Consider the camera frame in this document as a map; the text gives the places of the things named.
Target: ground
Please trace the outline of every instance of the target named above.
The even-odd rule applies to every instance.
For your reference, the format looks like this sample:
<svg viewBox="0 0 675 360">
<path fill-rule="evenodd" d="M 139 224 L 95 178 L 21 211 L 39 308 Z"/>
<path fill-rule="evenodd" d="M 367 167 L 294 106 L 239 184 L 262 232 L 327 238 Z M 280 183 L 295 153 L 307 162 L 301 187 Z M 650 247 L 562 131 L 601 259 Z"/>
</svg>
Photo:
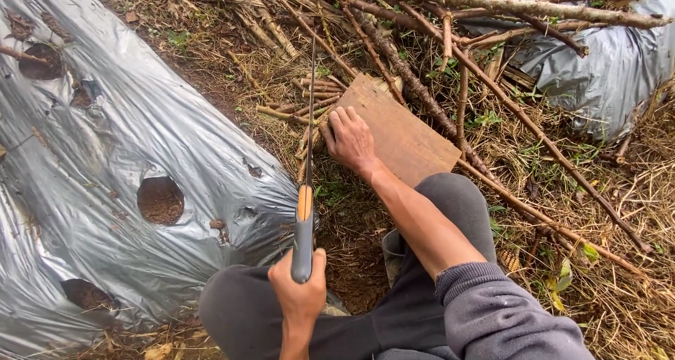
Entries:
<svg viewBox="0 0 675 360">
<path fill-rule="evenodd" d="M 302 53 L 300 58 L 286 61 L 258 46 L 246 24 L 242 25 L 241 21 L 247 17 L 237 18 L 234 12 L 237 9 L 232 5 L 195 4 L 188 0 L 101 1 L 220 112 L 295 174 L 293 154 L 302 131 L 259 115 L 255 107 L 263 102 L 262 92 L 280 103 L 301 101 L 290 79 L 303 78 L 308 73 L 305 53 L 309 53 L 310 42 L 299 28 L 291 23 L 283 25 Z M 270 2 L 268 8 L 278 21 L 287 18 L 279 5 Z M 320 19 L 316 14 L 312 16 L 318 25 Z M 350 34 L 340 30 L 338 24 L 332 24 L 331 28 L 336 45 L 341 45 L 338 46 L 341 54 L 361 71 L 372 71 L 363 49 L 353 45 Z M 433 72 L 439 53 L 435 44 L 415 34 L 396 31 L 392 34 L 400 44 L 401 58 L 408 60 L 413 71 L 451 113 L 458 94 L 457 71 L 451 69 L 447 76 L 438 76 Z M 495 50 L 485 55 L 490 57 Z M 249 84 L 228 51 L 236 54 L 263 91 Z M 319 72 L 340 73 L 334 62 L 322 54 Z M 538 238 L 538 248 L 530 258 L 527 253 L 537 240 L 533 227 L 475 180 L 490 206 L 495 244 L 502 262 L 514 272 L 519 284 L 532 290 L 546 310 L 576 321 L 586 344 L 598 358 L 669 359 L 675 354 L 672 323 L 675 233 L 671 215 L 675 207 L 671 186 L 675 167 L 675 124 L 671 120 L 675 102 L 670 101 L 671 90 L 664 88 L 659 96 L 667 95 L 666 102 L 658 103 L 660 98 L 655 98 L 640 119 L 625 164 L 613 159 L 612 148 L 606 144 L 570 139 L 567 116 L 547 107 L 545 98 L 524 93 L 512 95 L 574 160 L 582 175 L 655 249 L 654 254 L 647 256 L 635 249 L 597 203 L 549 157 L 539 141 L 494 97 L 485 96 L 481 87 L 472 80 L 470 98 L 475 107 L 467 117 L 468 141 L 502 183 L 521 200 L 640 267 L 647 277 L 634 276 L 610 261 L 598 259 L 596 252 L 584 246 L 575 249 L 546 237 Z M 410 102 L 411 109 L 431 123 L 431 118 L 419 112 L 416 105 L 415 101 Z M 365 313 L 388 289 L 379 240 L 392 228 L 392 223 L 375 195 L 350 171 L 325 152 L 316 157 L 315 163 L 321 217 L 317 241 L 327 250 L 328 287 L 352 314 Z M 218 217 L 214 217 L 212 225 L 217 222 Z M 169 358 L 169 351 L 173 359 L 179 359 L 180 354 L 187 359 L 183 349 L 193 348 L 190 358 L 213 359 L 221 356 L 214 347 L 198 320 L 175 320 L 154 333 L 115 332 L 78 358 L 122 359 L 141 353 Z"/>
</svg>

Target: gray pants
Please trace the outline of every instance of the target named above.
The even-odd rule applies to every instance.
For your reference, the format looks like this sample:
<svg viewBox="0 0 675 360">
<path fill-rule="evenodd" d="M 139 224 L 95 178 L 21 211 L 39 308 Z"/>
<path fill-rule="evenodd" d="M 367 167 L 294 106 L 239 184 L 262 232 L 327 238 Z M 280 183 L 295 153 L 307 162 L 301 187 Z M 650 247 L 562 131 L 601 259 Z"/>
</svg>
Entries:
<svg viewBox="0 0 675 360">
<path fill-rule="evenodd" d="M 415 188 L 459 227 L 483 256 L 496 263 L 485 198 L 468 178 L 435 174 Z M 370 359 L 390 348 L 446 345 L 443 307 L 434 281 L 407 244 L 401 272 L 373 311 L 322 315 L 309 346 L 311 359 Z M 199 318 L 230 360 L 278 359 L 282 310 L 267 279 L 269 267 L 233 265 L 214 274 L 199 301 Z"/>
</svg>

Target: saw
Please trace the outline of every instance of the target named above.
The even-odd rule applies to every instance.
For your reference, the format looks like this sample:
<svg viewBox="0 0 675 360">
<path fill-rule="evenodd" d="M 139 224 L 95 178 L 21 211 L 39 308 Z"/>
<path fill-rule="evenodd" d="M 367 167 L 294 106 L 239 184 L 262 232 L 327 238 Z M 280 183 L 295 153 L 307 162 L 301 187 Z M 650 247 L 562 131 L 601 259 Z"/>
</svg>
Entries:
<svg viewBox="0 0 675 360">
<path fill-rule="evenodd" d="M 298 191 L 296 208 L 296 231 L 293 239 L 291 278 L 299 284 L 307 282 L 312 275 L 314 253 L 314 196 L 312 189 L 312 129 L 314 128 L 314 81 L 316 72 L 316 38 L 312 38 L 312 77 L 309 83 L 309 126 L 307 136 L 307 160 L 304 184 Z"/>
</svg>

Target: brown wooden board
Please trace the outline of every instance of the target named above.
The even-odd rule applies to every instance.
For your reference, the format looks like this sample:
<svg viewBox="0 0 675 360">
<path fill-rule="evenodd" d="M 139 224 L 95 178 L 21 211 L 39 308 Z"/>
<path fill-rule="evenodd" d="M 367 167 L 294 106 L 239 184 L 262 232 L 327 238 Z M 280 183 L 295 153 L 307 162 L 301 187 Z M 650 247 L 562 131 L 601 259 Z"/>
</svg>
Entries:
<svg viewBox="0 0 675 360">
<path fill-rule="evenodd" d="M 377 157 L 411 187 L 429 175 L 451 172 L 460 157 L 460 150 L 450 141 L 363 74 L 354 79 L 337 105 L 354 107 L 373 132 Z"/>
</svg>

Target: gray sweatshirt sleeve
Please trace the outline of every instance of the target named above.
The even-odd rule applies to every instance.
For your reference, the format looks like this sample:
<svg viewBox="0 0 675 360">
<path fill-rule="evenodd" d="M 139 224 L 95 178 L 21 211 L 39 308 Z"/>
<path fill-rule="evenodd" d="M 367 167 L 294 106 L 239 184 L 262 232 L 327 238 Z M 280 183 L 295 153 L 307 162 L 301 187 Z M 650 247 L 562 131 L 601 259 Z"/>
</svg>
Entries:
<svg viewBox="0 0 675 360">
<path fill-rule="evenodd" d="M 463 360 L 593 360 L 581 330 L 553 317 L 493 263 L 465 263 L 436 279 L 445 335 Z"/>
</svg>

